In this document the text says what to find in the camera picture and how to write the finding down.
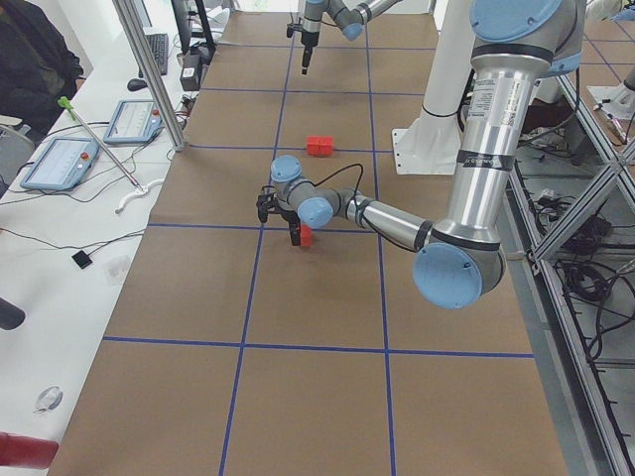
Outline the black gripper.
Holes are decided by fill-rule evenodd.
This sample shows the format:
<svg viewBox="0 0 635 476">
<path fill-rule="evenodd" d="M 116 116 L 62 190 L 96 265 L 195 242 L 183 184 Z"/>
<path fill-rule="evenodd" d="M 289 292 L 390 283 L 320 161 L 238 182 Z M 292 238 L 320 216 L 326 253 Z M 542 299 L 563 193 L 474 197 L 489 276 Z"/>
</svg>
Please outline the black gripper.
<svg viewBox="0 0 635 476">
<path fill-rule="evenodd" d="M 308 69 L 311 65 L 313 48 L 318 45 L 318 32 L 309 32 L 306 30 L 302 31 L 301 38 L 302 45 L 305 47 L 303 49 L 302 55 L 302 74 L 307 74 Z"/>
<path fill-rule="evenodd" d="M 287 209 L 280 203 L 276 205 L 277 213 L 289 223 L 289 232 L 293 246 L 302 245 L 302 225 L 301 219 L 294 209 Z"/>
</svg>

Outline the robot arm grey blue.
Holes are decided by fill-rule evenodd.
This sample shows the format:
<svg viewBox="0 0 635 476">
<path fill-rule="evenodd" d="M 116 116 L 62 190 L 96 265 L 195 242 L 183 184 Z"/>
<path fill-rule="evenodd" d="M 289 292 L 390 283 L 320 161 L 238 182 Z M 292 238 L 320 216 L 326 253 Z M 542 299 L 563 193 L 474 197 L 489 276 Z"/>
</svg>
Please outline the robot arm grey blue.
<svg viewBox="0 0 635 476">
<path fill-rule="evenodd" d="M 350 41 L 355 40 L 363 30 L 363 26 L 383 14 L 397 3 L 396 0 L 362 1 L 353 9 L 349 9 L 343 1 L 309 0 L 304 4 L 296 22 L 287 25 L 287 37 L 294 32 L 301 34 L 304 47 L 302 57 L 302 75 L 308 73 L 314 48 L 318 45 L 323 14 L 327 14 L 333 24 Z"/>
<path fill-rule="evenodd" d="M 493 290 L 505 271 L 495 222 L 539 79 L 573 71 L 581 56 L 581 1 L 448 3 L 420 116 L 393 133 L 399 174 L 452 178 L 444 217 L 430 221 L 357 188 L 321 187 L 298 159 L 271 166 L 258 216 L 282 216 L 292 241 L 300 228 L 340 217 L 416 258 L 413 279 L 433 304 L 462 308 Z"/>
</svg>

